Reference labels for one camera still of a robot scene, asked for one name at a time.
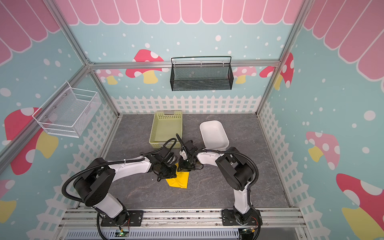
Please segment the yellow paper napkin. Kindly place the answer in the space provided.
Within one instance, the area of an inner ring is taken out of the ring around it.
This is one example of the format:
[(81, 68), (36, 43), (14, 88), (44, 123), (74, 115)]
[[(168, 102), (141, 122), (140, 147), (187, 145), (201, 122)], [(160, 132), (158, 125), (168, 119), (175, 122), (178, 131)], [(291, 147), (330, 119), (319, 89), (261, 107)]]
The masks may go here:
[(170, 187), (174, 187), (174, 188), (187, 189), (190, 173), (189, 172), (179, 172), (177, 170), (176, 175), (177, 175), (176, 178), (166, 179), (168, 185)]

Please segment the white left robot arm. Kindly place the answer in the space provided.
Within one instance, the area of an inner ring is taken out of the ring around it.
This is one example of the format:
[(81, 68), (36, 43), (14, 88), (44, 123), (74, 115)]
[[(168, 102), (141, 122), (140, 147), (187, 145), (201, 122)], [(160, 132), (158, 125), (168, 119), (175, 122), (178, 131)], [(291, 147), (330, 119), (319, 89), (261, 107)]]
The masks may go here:
[(111, 219), (126, 217), (126, 207), (109, 193), (113, 182), (129, 176), (153, 172), (158, 181), (172, 179), (176, 175), (177, 157), (168, 154), (149, 154), (121, 161), (95, 159), (82, 173), (75, 177), (73, 187), (81, 202)]

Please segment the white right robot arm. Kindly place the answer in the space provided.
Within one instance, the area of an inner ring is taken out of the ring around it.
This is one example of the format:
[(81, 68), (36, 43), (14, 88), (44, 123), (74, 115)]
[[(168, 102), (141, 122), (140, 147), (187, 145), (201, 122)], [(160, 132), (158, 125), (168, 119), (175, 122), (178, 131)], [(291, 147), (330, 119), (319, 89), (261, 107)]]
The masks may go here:
[(259, 178), (256, 164), (236, 148), (228, 150), (198, 149), (192, 141), (181, 142), (178, 171), (201, 170), (205, 165), (219, 168), (224, 179), (234, 190), (234, 213), (245, 221), (256, 212), (250, 197), (251, 187)]

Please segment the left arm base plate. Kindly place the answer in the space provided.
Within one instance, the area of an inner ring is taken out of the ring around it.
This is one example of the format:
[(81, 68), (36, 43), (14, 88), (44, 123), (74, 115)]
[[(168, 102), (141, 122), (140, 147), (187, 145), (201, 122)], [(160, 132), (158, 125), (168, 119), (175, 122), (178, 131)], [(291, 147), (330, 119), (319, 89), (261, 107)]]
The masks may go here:
[(141, 210), (123, 210), (115, 218), (108, 215), (102, 218), (102, 227), (140, 227), (143, 220), (144, 211)]

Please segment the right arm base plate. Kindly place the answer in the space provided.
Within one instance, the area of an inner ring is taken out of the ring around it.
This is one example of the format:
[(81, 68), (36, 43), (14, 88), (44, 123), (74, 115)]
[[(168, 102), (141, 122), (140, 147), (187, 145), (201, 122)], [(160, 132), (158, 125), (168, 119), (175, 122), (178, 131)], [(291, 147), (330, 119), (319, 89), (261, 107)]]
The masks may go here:
[(223, 209), (221, 212), (223, 226), (262, 226), (259, 210), (250, 209), (245, 214), (236, 209)]

